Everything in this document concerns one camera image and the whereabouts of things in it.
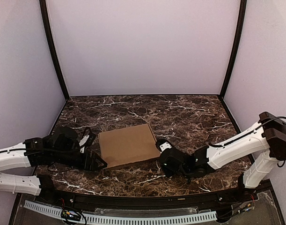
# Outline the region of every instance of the black metal frame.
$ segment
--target black metal frame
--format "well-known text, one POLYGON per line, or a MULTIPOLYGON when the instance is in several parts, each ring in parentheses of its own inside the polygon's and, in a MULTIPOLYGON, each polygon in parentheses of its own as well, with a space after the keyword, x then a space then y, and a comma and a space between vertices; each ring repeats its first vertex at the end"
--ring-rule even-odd
POLYGON ((65 84, 65 80, 64 80, 62 71, 60 69, 57 52, 55 50, 55 45, 54 45, 53 38, 52 38, 52 32, 51 32, 50 23, 49 23, 46 0, 40 0, 40 8, 41 8, 42 20, 43 20, 43 24, 44 24, 45 34, 46 34, 46 38, 47 38, 52 62, 54 65, 54 69, 55 69, 55 72, 57 74, 63 95, 67 101, 70 98, 70 96, 69 96, 69 93, 68 93, 68 90, 67 90, 67 87, 65 84))
POLYGON ((21 200, 21 196, 22 196, 21 193, 17 193, 17 195, 16 195, 16 198, 15 198, 15 201, 14 201, 14 205, 13 205, 13 208, 12 208, 12 212, 11 212, 11 216, 10 216, 10 221, 8 222, 9 225, 14 224, 16 213, 17 213, 17 209, 18 209, 18 206, 19 206, 19 202, 21 200))
MULTIPOLYGON (((238 47, 239 47, 239 43, 240 43, 240 39, 241 39, 241 35, 242 35, 242 27, 243 27, 244 18, 245 18, 246 5, 247 5, 247 0, 241 0, 238 20, 237 20, 237 25, 236 25, 236 31, 235 31, 235 37, 234 37, 233 46, 232 46, 232 51, 230 54, 230 59, 229 59, 227 71, 226 71, 224 82, 223 82, 222 89, 220 92, 221 98, 224 98, 224 96, 225 96, 225 93, 227 91, 227 87, 228 87, 228 84, 230 81, 230 77, 232 74, 232 70, 233 70, 233 67, 235 64, 236 54, 238 51, 238 47)), ((43 19, 44 29, 45 29, 45 33, 46 33, 46 38, 47 38, 50 54, 52 57, 52 61, 54 64, 54 68, 55 68, 55 71, 56 71, 56 74, 57 74, 63 95, 64 95, 65 99, 68 100, 70 98, 70 96, 69 96, 67 86, 65 84, 65 80, 64 80, 64 77, 63 77, 63 74, 62 74, 62 71, 61 71, 61 68, 59 65, 59 60, 58 60, 58 56, 56 53, 56 49, 55 49, 55 45, 54 45, 54 41, 53 41, 53 37, 52 37, 46 0, 40 0, 40 7, 41 7, 41 13, 42 13, 42 19, 43 19)))
POLYGON ((241 35, 242 35, 242 27, 244 24, 246 6, 247 6, 247 0, 241 0, 240 11, 238 14, 236 31, 235 31, 235 39, 233 41, 232 51, 230 54, 230 59, 229 59, 225 79, 224 79, 223 86, 222 86, 222 89, 220 92, 221 98, 225 97, 227 87, 229 85, 230 77, 232 74, 232 70, 233 70, 233 67, 235 65, 236 54, 237 54, 238 46, 240 44, 241 35))
MULTIPOLYGON (((282 225, 285 225, 282 212, 280 210, 275 192, 270 180, 263 180, 261 185, 256 188, 256 192, 270 190, 278 215, 282 225)), ((225 212, 231 210, 231 204, 221 204, 220 199, 233 196, 236 193, 236 188, 231 188, 222 191, 203 193, 197 195, 183 195, 170 197, 112 197, 101 195, 86 195, 67 191, 57 191, 56 196, 63 198, 65 205, 77 210, 92 211, 96 208, 101 209, 119 209, 119 210, 168 210, 180 209, 187 207, 198 207, 198 210, 212 210, 225 212)), ((35 198, 36 201, 43 203, 51 203, 39 196, 35 198)), ((244 201, 251 201, 251 197, 246 195, 244 201)), ((58 201, 53 205, 61 206, 62 202, 58 201)))

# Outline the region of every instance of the dark marble surface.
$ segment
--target dark marble surface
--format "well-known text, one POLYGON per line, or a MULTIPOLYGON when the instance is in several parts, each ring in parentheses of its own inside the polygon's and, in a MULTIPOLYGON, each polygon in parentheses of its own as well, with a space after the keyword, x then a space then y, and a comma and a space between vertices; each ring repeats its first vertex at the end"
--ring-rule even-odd
MULTIPOLYGON (((69 126, 81 134, 91 127, 96 134, 150 123, 157 138, 167 138, 188 153, 236 134, 216 96, 150 95, 73 97, 66 104, 56 126, 69 126)), ((98 138, 91 146, 100 153, 98 138)), ((57 189, 109 196, 173 196, 234 188, 238 176, 250 166, 248 157, 225 165, 190 183, 182 176, 164 177, 156 161, 112 171, 86 172, 55 164, 36 174, 49 174, 57 189)))

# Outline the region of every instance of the black frame edge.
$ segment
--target black frame edge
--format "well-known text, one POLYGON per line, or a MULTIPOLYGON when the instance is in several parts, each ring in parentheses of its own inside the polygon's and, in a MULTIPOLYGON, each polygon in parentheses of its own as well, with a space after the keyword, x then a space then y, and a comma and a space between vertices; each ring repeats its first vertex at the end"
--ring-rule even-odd
POLYGON ((241 0, 240 10, 239 10, 238 19, 237 19, 237 25, 236 25, 236 31, 235 31, 235 38, 234 38, 234 41, 233 41, 233 46, 232 46, 230 59, 229 59, 227 71, 226 71, 226 74, 225 74, 223 86, 222 86, 222 89, 221 89, 221 92, 220 92, 220 96, 222 98, 224 98, 224 96, 226 94, 227 87, 229 85, 230 77, 231 77, 231 74, 232 74, 232 70, 233 70, 233 67, 234 67, 234 64, 235 64, 235 59, 236 59, 236 55, 237 55, 237 51, 238 51, 238 47, 239 47, 240 40, 241 40, 241 35, 242 35, 242 27, 243 27, 243 24, 244 24, 244 18, 245 18, 245 13, 246 13, 246 6, 247 6, 247 0, 241 0))
POLYGON ((217 94, 112 94, 112 95, 73 95, 70 96, 71 98, 78 98, 78 97, 104 97, 104 96, 151 96, 151 95, 194 95, 194 96, 217 96, 217 94))
POLYGON ((17 195, 16 195, 16 198, 15 198, 15 201, 14 201, 14 205, 13 205, 13 207, 12 207, 12 212, 11 212, 10 220, 9 220, 9 222, 8 222, 9 225, 14 224, 15 217, 16 217, 16 213, 17 213, 17 209, 18 209, 18 205, 19 205, 19 202, 20 202, 20 200, 21 200, 21 196, 22 196, 21 193, 17 193, 17 195))
MULTIPOLYGON (((221 102, 223 108, 225 109, 225 111, 226 111, 228 117, 230 118, 230 121, 231 121, 233 127, 235 128, 235 131, 239 134, 239 133, 241 132, 241 129, 240 129, 239 126, 237 125, 237 123, 236 123, 236 121, 235 121, 233 115, 231 114, 231 112, 230 112, 228 106, 226 105, 224 99, 223 99, 222 96, 220 96, 220 95, 218 95, 218 99, 220 100, 220 102, 221 102)), ((249 154, 248 157, 249 157, 251 163, 253 164, 253 163, 255 162, 253 155, 252 155, 252 154, 249 154)))
POLYGON ((279 205, 279 202, 278 202, 278 199, 276 197, 276 193, 275 193, 275 190, 273 188, 273 185, 271 183, 271 187, 270 187, 270 191, 271 191, 271 194, 272 194, 272 197, 273 197, 273 200, 275 202, 275 205, 276 205, 276 209, 277 209, 277 212, 278 212, 278 216, 279 216, 279 219, 281 221, 281 224, 282 225, 286 225, 285 224, 285 220, 284 220, 284 217, 283 217, 283 214, 282 214, 282 211, 281 211, 281 208, 280 208, 280 205, 279 205))
POLYGON ((44 24, 45 34, 46 34, 46 38, 47 38, 47 42, 48 42, 48 46, 49 46, 49 51, 50 51, 50 55, 51 55, 51 58, 52 58, 52 62, 53 62, 53 65, 54 65, 54 68, 55 68, 55 72, 57 74, 57 77, 58 77, 59 84, 60 84, 60 87, 62 89, 63 95, 64 95, 64 97, 65 97, 65 99, 67 101, 70 98, 70 96, 69 96, 69 93, 68 93, 67 86, 65 84, 65 80, 64 80, 62 71, 60 69, 58 55, 57 55, 56 50, 55 50, 55 45, 54 45, 54 42, 53 42, 53 37, 52 37, 50 23, 49 23, 49 17, 48 17, 46 0, 40 0, 40 8, 41 8, 42 20, 43 20, 43 24, 44 24))

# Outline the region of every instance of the white arm segment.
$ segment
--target white arm segment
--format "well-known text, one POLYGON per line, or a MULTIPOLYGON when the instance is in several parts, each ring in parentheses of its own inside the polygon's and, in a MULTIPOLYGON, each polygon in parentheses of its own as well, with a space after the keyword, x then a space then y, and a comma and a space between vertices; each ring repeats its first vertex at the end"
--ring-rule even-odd
POLYGON ((0 191, 39 195, 40 180, 36 176, 17 176, 0 172, 0 191))
POLYGON ((216 170, 227 163, 230 163, 238 158, 244 157, 253 152, 269 149, 270 146, 266 141, 266 138, 262 137, 261 135, 264 132, 264 129, 261 127, 260 129, 255 130, 255 128, 260 125, 261 123, 257 122, 244 132, 217 144, 223 145, 233 139, 236 139, 248 133, 249 131, 254 130, 254 133, 247 135, 246 137, 243 137, 230 145, 219 148, 209 146, 206 155, 206 157, 209 159, 208 165, 210 165, 213 169, 216 170))
POLYGON ((17 145, 0 149, 0 171, 18 168, 31 167, 29 159, 24 155, 25 150, 10 151, 11 149, 25 149, 25 144, 19 143, 17 145))
POLYGON ((279 160, 269 156, 270 150, 263 151, 248 171, 244 173, 245 188, 256 188, 261 180, 277 165, 279 160))

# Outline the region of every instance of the wire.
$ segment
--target wire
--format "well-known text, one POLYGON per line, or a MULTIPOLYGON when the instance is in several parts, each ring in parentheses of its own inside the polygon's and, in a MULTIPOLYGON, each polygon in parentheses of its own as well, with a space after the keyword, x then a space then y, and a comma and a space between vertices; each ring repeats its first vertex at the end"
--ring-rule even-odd
POLYGON ((241 207, 243 204, 244 204, 244 203, 243 203, 243 202, 241 202, 241 204, 240 204, 240 205, 238 205, 238 206, 234 207, 232 210, 230 210, 229 212, 227 212, 227 213, 223 214, 222 216, 219 216, 218 218, 222 218, 223 216, 225 216, 225 215, 229 214, 230 212, 233 212, 233 211, 234 211, 234 210, 236 210, 237 208, 241 207))
MULTIPOLYGON (((272 119, 266 121, 265 123, 261 124, 260 126, 258 126, 258 127, 255 128, 254 130, 258 130, 258 129, 260 129, 261 127, 263 127, 264 125, 268 124, 269 122, 272 122, 272 121, 277 120, 277 119, 285 119, 285 120, 286 120, 286 116, 277 116, 277 117, 274 117, 274 118, 272 118, 272 119)), ((242 139, 243 137, 246 137, 246 136, 252 134, 252 133, 254 132, 254 130, 249 131, 248 133, 246 133, 246 134, 244 134, 244 135, 242 135, 242 136, 240 136, 240 137, 238 137, 238 138, 235 138, 235 139, 233 139, 233 140, 231 140, 231 141, 229 141, 229 142, 227 142, 227 143, 225 143, 225 144, 223 144, 223 145, 221 145, 221 144, 211 144, 211 143, 209 143, 208 145, 209 145, 209 146, 212 146, 212 147, 215 147, 215 148, 221 148, 221 147, 230 145, 230 144, 232 144, 233 142, 236 142, 236 141, 242 139)))
POLYGON ((230 219, 230 218, 232 218, 232 217, 234 217, 234 216, 236 216, 238 214, 239 214, 239 212, 237 212, 237 213, 235 213, 235 214, 233 214, 233 215, 231 215, 229 217, 219 217, 219 219, 230 219))
POLYGON ((237 204, 237 203, 241 203, 241 202, 218 202, 220 205, 233 205, 233 204, 237 204))
POLYGON ((77 148, 77 149, 74 149, 74 150, 68 150, 68 151, 61 151, 61 150, 55 150, 55 149, 45 149, 45 148, 42 148, 42 149, 38 149, 38 148, 18 148, 18 149, 8 149, 8 150, 3 150, 3 151, 0 151, 0 154, 1 153, 5 153, 5 152, 12 152, 12 151, 20 151, 20 150, 33 150, 33 151, 38 151, 38 152, 25 152, 24 155, 25 156, 29 156, 29 155, 34 155, 34 154, 38 154, 38 153, 43 153, 44 151, 47 151, 47 152, 55 152, 55 153, 71 153, 71 152, 76 152, 76 151, 79 151, 80 149, 77 148))
POLYGON ((63 207, 63 210, 64 209, 70 209, 70 210, 72 210, 72 211, 74 211, 75 213, 78 213, 78 214, 80 214, 81 216, 82 216, 82 218, 84 219, 84 221, 85 221, 85 224, 84 225, 87 225, 87 218, 83 215, 83 213, 82 212, 80 212, 80 211, 78 211, 78 210, 76 210, 76 209, 74 209, 74 208, 72 208, 72 207, 69 207, 69 206, 64 206, 63 207))
POLYGON ((282 164, 282 165, 279 165, 279 163, 277 163, 277 166, 278 166, 279 168, 283 167, 284 164, 285 164, 285 161, 286 161, 286 160, 283 161, 283 164, 282 164))
POLYGON ((44 198, 42 198, 42 197, 39 197, 40 199, 42 199, 42 200, 44 200, 45 202, 47 202, 47 203, 49 203, 49 204, 51 204, 51 205, 54 205, 54 204, 56 204, 60 199, 58 199, 57 201, 55 201, 55 202, 50 202, 50 201, 48 201, 48 200, 46 200, 46 199, 44 199, 44 198))
POLYGON ((251 196, 251 198, 253 200, 253 204, 255 204, 255 199, 254 199, 253 195, 250 194, 250 196, 251 196))
POLYGON ((62 209, 63 209, 65 206, 65 200, 63 198, 60 198, 60 200, 62 201, 62 209))

